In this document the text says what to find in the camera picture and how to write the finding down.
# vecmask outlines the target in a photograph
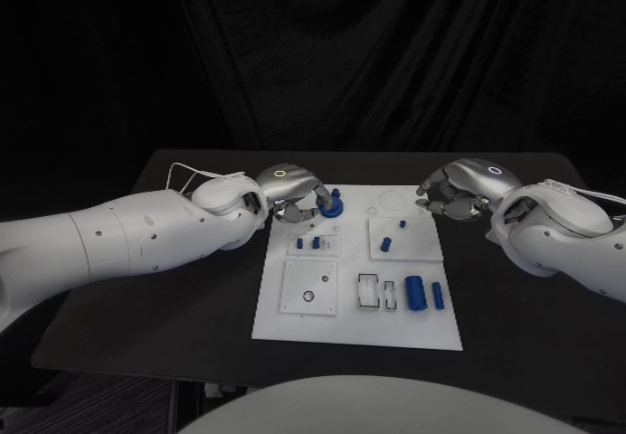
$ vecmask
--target blue object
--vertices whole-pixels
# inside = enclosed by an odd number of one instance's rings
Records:
[[[320,214],[327,217],[329,219],[331,219],[333,217],[336,217],[341,212],[343,212],[343,202],[339,199],[339,196],[341,194],[339,193],[339,190],[336,188],[333,188],[333,192],[330,193],[330,196],[333,197],[333,203],[330,205],[330,210],[324,210],[323,209],[323,204],[320,203],[317,205],[317,207],[320,208]]]
[[[385,237],[385,239],[382,239],[380,250],[382,250],[382,251],[388,251],[388,246],[391,246],[391,238],[389,238],[389,237]]]
[[[424,282],[421,277],[409,276],[404,279],[406,286],[408,308],[411,310],[428,309],[427,294],[424,293]]]
[[[432,298],[434,298],[434,308],[437,310],[444,310],[445,306],[442,305],[442,293],[441,293],[440,282],[432,282]]]

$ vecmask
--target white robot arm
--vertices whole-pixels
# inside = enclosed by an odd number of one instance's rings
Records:
[[[271,167],[256,180],[243,173],[194,172],[215,179],[190,198],[167,188],[168,179],[166,190],[78,212],[0,223],[0,332],[65,289],[173,269],[239,247],[262,229],[268,207],[281,222],[313,218],[320,210],[301,211],[294,204],[310,191],[320,206],[331,207],[320,180],[295,165]]]
[[[626,227],[579,193],[626,204],[552,180],[522,186],[494,163],[463,158],[428,177],[416,195],[438,186],[448,202],[416,200],[428,211],[460,221],[492,215],[486,238],[535,276],[562,271],[590,290],[626,302]]]

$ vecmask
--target black table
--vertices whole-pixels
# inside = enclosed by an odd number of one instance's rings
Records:
[[[290,162],[327,184],[418,184],[461,156],[499,162],[526,184],[549,177],[582,185],[555,154],[163,150],[132,192],[164,187],[174,161],[251,176]],[[183,184],[183,175],[174,183]],[[236,250],[73,290],[34,366],[255,387],[317,375],[388,375],[454,385],[546,412],[626,420],[626,305],[568,276],[522,272],[483,238],[487,219],[461,223],[435,216],[435,222],[463,352],[252,340],[268,224]]]

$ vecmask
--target black backdrop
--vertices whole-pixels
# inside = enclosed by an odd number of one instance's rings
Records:
[[[0,221],[124,195],[164,147],[555,151],[626,194],[624,24],[621,0],[5,0]]]

